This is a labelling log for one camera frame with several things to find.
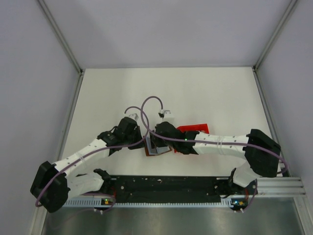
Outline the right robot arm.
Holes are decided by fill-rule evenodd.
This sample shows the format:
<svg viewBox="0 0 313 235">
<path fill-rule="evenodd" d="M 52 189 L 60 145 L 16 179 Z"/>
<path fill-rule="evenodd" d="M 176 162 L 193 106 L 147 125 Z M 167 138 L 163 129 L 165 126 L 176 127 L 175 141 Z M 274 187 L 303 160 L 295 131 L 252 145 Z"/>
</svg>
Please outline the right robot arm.
<svg viewBox="0 0 313 235">
<path fill-rule="evenodd" d="M 279 174 L 281 147 L 258 129 L 242 136 L 217 136 L 181 131 L 164 121 L 156 125 L 152 135 L 154 144 L 170 146 L 185 155 L 216 154 L 243 159 L 243 165 L 234 168 L 228 179 L 228 188 L 235 194 L 260 177 L 275 178 Z"/>
</svg>

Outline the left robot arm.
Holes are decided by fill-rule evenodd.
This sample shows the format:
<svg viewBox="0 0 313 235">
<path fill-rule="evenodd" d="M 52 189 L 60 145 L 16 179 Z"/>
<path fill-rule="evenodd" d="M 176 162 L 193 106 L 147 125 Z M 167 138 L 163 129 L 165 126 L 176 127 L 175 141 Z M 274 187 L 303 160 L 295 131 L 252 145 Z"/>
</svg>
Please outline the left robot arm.
<svg viewBox="0 0 313 235">
<path fill-rule="evenodd" d="M 90 166 L 123 149 L 142 148 L 144 143 L 137 124 L 138 115 L 121 119 L 111 131 L 100 133 L 91 143 L 60 161 L 42 163 L 32 186 L 35 206 L 43 206 L 49 213 L 59 210 L 68 199 L 91 191 L 106 194 L 110 191 L 110 176 Z"/>
</svg>

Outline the brown leather card holder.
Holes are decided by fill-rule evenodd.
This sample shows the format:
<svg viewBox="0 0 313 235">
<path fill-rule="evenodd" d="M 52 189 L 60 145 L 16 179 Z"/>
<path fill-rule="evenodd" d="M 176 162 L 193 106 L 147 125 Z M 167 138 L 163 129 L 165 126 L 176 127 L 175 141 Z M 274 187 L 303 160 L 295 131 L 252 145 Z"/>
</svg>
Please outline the brown leather card holder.
<svg viewBox="0 0 313 235">
<path fill-rule="evenodd" d="M 164 147 L 157 147 L 149 137 L 145 139 L 145 153 L 146 156 L 159 156 L 168 152 L 171 152 L 171 147 L 164 146 Z"/>
</svg>

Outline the red plastic bin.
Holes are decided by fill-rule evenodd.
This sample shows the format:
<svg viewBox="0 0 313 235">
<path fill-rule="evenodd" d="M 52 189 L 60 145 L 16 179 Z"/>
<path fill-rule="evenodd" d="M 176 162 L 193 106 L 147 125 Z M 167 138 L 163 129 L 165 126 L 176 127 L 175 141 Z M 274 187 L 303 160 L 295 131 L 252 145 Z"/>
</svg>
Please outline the red plastic bin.
<svg viewBox="0 0 313 235">
<path fill-rule="evenodd" d="M 198 132 L 203 132 L 206 134 L 209 134 L 209 128 L 207 124 L 195 124 L 195 125 L 183 125 L 177 127 L 178 130 L 181 132 L 186 132 L 186 131 L 198 131 Z"/>
</svg>

